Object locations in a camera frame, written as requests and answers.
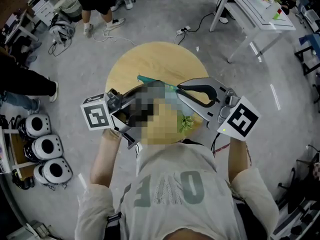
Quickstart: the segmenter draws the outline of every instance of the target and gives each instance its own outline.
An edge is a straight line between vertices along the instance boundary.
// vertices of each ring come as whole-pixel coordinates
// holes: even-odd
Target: gray floor
[[[120,8],[116,17],[126,17],[126,24],[113,30],[114,36],[131,39],[137,44],[152,41],[172,42],[176,31],[186,25],[195,29],[201,18],[216,8],[218,0],[137,0],[134,8],[127,11]],[[298,37],[307,33],[299,24],[294,13],[289,15],[296,31],[281,39],[262,57],[255,57],[248,47],[234,63],[226,61],[231,52],[242,42],[245,35],[237,23],[229,19],[229,24],[218,23],[215,32],[208,31],[213,15],[207,17],[197,33],[188,33],[181,43],[194,53],[204,64],[210,76],[234,88],[238,95],[246,96],[262,119],[249,137],[247,144],[252,163],[260,169],[261,175],[271,193],[279,194],[277,184],[289,179],[295,159],[306,156],[306,145],[319,143],[320,116],[313,105],[316,94],[312,89],[314,74],[303,76],[302,67],[294,56],[301,49]],[[92,13],[96,25],[95,38],[103,39],[101,18]],[[50,76],[59,82],[59,97],[54,103],[41,98],[43,110],[50,115],[51,124],[61,137],[64,156],[73,169],[74,177],[67,189],[58,187],[55,192],[39,184],[29,190],[20,190],[11,185],[11,190],[23,213],[29,220],[38,220],[51,225],[51,230],[60,237],[73,239],[77,221],[78,197],[84,190],[80,178],[88,182],[91,164],[98,150],[101,132],[89,131],[80,110],[85,97],[104,91],[106,79],[115,62],[133,45],[119,39],[113,43],[94,42],[82,34],[83,25],[76,27],[71,47],[58,57],[48,54],[52,38],[45,32],[41,35],[42,47],[38,59],[31,69]],[[256,45],[263,47],[275,35],[259,36]],[[271,89],[274,86],[280,110]],[[26,112],[5,105],[2,114],[16,115]],[[194,140],[210,147],[215,133],[201,129]],[[216,147],[227,144],[229,139],[221,136]],[[116,160],[115,176],[112,182],[115,206],[124,187],[135,175],[135,152],[126,149],[122,141]],[[228,149],[217,154],[221,169],[226,168]]]

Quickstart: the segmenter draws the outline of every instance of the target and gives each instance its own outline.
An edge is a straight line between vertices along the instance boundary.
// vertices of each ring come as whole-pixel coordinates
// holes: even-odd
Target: green leaves
[[[194,120],[191,118],[191,116],[182,115],[180,120],[180,125],[178,126],[179,133],[182,134],[184,131],[192,129],[193,124],[194,124]]]

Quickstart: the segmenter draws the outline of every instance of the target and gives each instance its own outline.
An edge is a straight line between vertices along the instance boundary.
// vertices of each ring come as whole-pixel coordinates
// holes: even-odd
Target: power strip
[[[186,28],[187,30],[190,30],[190,29],[191,29],[191,27],[189,27],[189,26],[185,26],[185,28]],[[182,34],[184,33],[184,31],[182,31],[183,29],[184,29],[184,27],[181,28],[181,29],[179,29],[179,30],[176,32],[176,34],[177,34],[178,36],[182,35]]]

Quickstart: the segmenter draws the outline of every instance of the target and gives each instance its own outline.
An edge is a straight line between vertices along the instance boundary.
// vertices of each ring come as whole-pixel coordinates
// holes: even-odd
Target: white sneaker
[[[55,83],[55,93],[54,93],[54,95],[53,96],[49,96],[49,101],[50,102],[54,102],[56,99],[57,99],[57,97],[58,97],[58,89],[59,89],[59,85],[58,85],[58,82],[54,82]]]
[[[32,110],[32,109],[28,110],[28,115],[32,115],[32,114],[37,114],[37,113],[39,113],[41,101],[40,101],[39,98],[37,98],[37,99],[36,99],[36,102],[37,102],[37,107],[36,107],[36,109],[35,109],[35,110]]]
[[[116,11],[122,3],[123,3],[123,1],[116,0],[115,5],[110,7],[111,12]]]
[[[90,38],[93,29],[94,29],[94,25],[90,24],[90,27],[83,29],[83,34],[84,34],[87,38]]]
[[[132,9],[134,7],[134,4],[132,3],[131,0],[124,0],[124,3],[125,3],[125,8],[127,10],[130,10],[130,9]]]
[[[108,26],[106,25],[106,30],[111,31],[115,28],[121,27],[125,23],[125,18],[119,18],[119,19],[113,19],[112,25]]]
[[[224,17],[220,17],[219,21],[223,24],[227,24],[229,22],[228,19]]]

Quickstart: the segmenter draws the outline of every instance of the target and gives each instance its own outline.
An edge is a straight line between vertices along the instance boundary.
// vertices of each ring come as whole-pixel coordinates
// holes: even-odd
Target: box
[[[90,131],[115,127],[109,115],[108,100],[109,97],[104,92],[86,98],[81,104],[81,110]]]

